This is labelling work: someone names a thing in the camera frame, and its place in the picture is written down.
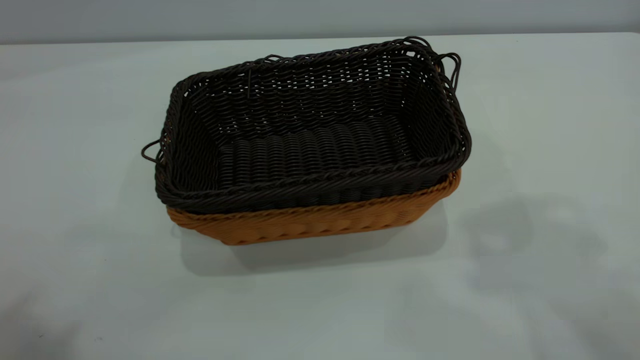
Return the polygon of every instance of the gray wall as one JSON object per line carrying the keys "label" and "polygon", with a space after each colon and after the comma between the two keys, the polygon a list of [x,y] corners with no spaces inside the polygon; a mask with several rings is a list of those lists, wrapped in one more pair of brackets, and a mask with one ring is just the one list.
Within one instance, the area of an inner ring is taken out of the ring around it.
{"label": "gray wall", "polygon": [[640,29],[640,0],[2,2],[5,44]]}

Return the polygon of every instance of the basket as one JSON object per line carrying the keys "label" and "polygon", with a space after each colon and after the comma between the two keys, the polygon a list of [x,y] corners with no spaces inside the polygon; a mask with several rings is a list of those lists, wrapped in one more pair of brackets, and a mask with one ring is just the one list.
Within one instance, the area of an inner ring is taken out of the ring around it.
{"label": "basket", "polygon": [[338,205],[276,209],[253,213],[194,215],[168,208],[181,227],[219,239],[227,245],[359,233],[410,224],[460,183],[460,171],[427,190]]}
{"label": "basket", "polygon": [[156,162],[162,202],[194,214],[414,193],[469,156],[459,71],[457,54],[408,37],[195,74],[173,89],[143,156]]}

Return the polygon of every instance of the white table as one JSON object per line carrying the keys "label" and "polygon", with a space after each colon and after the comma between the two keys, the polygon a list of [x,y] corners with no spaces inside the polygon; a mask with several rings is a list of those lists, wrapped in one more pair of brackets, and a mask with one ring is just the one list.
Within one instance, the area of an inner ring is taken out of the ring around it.
{"label": "white table", "polygon": [[140,149],[176,82],[381,40],[1,46],[0,358],[640,358],[638,34],[428,37],[473,149],[411,226],[173,225]]}

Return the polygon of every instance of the dark brown basket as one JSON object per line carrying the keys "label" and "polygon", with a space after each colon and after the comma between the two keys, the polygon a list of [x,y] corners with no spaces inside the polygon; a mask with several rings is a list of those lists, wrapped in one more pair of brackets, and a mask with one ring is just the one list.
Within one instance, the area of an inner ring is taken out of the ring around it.
{"label": "dark brown basket", "polygon": [[[455,63],[450,80],[442,60]],[[460,57],[407,37],[201,72],[173,89],[156,162],[171,208],[234,213],[413,193],[467,160]]]}

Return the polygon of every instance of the orange basket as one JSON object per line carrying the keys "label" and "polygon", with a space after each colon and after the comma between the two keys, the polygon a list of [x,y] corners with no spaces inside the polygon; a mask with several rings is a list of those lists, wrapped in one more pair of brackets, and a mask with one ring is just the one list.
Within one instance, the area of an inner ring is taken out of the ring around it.
{"label": "orange basket", "polygon": [[227,245],[359,233],[410,224],[460,183],[460,170],[431,188],[407,195],[344,204],[264,210],[246,213],[194,215],[167,208],[181,227],[216,238]]}

